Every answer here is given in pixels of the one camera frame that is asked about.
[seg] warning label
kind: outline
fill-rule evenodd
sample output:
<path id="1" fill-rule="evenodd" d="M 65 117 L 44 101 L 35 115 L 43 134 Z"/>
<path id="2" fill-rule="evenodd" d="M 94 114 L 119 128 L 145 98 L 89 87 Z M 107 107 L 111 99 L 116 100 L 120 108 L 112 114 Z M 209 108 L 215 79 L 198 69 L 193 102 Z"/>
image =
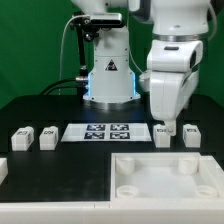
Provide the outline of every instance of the warning label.
<path id="1" fill-rule="evenodd" d="M 117 71 L 117 67 L 112 59 L 110 63 L 108 64 L 106 71 Z"/>

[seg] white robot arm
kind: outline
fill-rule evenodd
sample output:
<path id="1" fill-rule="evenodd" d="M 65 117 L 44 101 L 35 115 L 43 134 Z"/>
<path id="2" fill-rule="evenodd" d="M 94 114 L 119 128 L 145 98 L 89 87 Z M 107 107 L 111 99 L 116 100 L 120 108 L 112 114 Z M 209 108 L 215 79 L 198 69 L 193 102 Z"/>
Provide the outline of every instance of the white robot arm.
<path id="1" fill-rule="evenodd" d="M 176 118 L 198 84 L 197 65 L 203 56 L 201 39 L 208 32 L 210 0 L 129 1 L 140 5 L 135 15 L 143 18 L 144 14 L 141 21 L 154 23 L 148 70 L 140 76 L 140 83 L 150 91 L 152 116 L 164 121 L 167 134 L 174 136 Z"/>

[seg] small white block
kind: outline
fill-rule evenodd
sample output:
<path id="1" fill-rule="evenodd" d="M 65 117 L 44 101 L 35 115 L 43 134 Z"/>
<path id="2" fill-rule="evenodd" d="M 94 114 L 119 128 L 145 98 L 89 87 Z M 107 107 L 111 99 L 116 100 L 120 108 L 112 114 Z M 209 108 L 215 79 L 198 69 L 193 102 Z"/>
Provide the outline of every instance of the small white block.
<path id="1" fill-rule="evenodd" d="M 34 141 L 34 129 L 32 127 L 19 128 L 11 141 L 13 151 L 27 151 Z"/>
<path id="2" fill-rule="evenodd" d="M 58 128 L 44 128 L 40 135 L 40 150 L 55 150 L 58 143 Z"/>
<path id="3" fill-rule="evenodd" d="M 0 185 L 8 175 L 7 159 L 0 158 Z"/>
<path id="4" fill-rule="evenodd" d="M 166 133 L 165 125 L 155 125 L 153 127 L 153 138 L 157 148 L 169 148 L 170 136 Z"/>
<path id="5" fill-rule="evenodd" d="M 201 133 L 196 125 L 184 125 L 183 139 L 186 147 L 200 148 L 201 146 Z"/>

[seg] printed marker sheet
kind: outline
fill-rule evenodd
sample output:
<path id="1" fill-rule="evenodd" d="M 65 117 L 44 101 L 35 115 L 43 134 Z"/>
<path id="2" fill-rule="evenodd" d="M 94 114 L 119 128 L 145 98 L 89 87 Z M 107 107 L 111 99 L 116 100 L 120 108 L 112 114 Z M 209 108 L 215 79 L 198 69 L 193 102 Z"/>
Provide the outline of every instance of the printed marker sheet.
<path id="1" fill-rule="evenodd" d="M 152 141 L 145 123 L 69 124 L 62 142 Z"/>

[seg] black tabletop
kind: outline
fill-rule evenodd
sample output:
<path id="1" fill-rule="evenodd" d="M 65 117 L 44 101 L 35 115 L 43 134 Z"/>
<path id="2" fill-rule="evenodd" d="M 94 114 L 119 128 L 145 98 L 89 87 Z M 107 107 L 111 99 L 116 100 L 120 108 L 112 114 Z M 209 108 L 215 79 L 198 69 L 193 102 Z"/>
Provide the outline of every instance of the black tabletop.
<path id="1" fill-rule="evenodd" d="M 129 109 L 102 111 L 83 106 L 76 96 L 24 96 L 0 110 L 0 157 L 7 158 L 9 174 L 0 187 L 0 202 L 109 201 L 111 153 L 200 152 L 213 155 L 224 168 L 224 109 L 211 98 L 195 95 L 177 119 L 177 135 L 170 148 L 154 142 L 72 142 L 61 137 L 69 123 L 147 123 L 153 125 L 148 97 Z M 186 148 L 184 124 L 197 125 L 201 148 Z M 34 128 L 35 140 L 27 152 L 13 152 L 11 136 L 18 128 Z M 59 128 L 55 151 L 40 151 L 44 127 Z"/>

